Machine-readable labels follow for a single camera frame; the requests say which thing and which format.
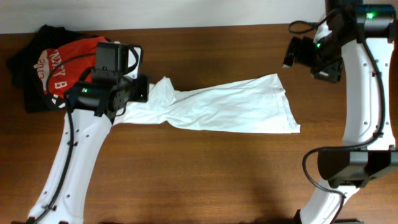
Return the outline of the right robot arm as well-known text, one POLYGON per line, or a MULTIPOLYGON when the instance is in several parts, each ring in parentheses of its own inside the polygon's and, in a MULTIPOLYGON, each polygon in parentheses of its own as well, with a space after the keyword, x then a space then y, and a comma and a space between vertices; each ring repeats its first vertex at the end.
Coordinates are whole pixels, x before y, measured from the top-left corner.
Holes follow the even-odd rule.
POLYGON ((341 146, 313 150, 321 179, 294 223, 337 223, 345 203, 370 181, 397 170, 389 115, 389 72, 396 40, 390 4, 327 1, 325 16, 296 30, 283 67, 301 64, 313 78, 346 81, 346 124, 341 146))

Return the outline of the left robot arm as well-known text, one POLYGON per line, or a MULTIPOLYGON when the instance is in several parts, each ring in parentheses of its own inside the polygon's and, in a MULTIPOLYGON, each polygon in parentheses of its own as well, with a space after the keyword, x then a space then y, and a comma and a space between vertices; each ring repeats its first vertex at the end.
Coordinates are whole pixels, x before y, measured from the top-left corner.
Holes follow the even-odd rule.
POLYGON ((98 153, 114 120, 130 102, 147 102, 149 78, 78 81, 65 97, 63 135, 43 191, 27 223, 83 223, 86 194, 98 153))

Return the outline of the white t-shirt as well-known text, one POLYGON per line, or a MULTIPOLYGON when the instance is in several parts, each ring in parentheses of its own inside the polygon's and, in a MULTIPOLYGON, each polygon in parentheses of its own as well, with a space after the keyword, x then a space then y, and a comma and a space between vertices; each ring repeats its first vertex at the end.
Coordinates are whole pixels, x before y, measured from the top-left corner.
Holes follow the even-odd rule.
POLYGON ((277 74, 191 91, 168 77, 149 87, 145 103, 129 102, 115 124, 169 123, 180 129, 231 133, 300 132, 277 74))

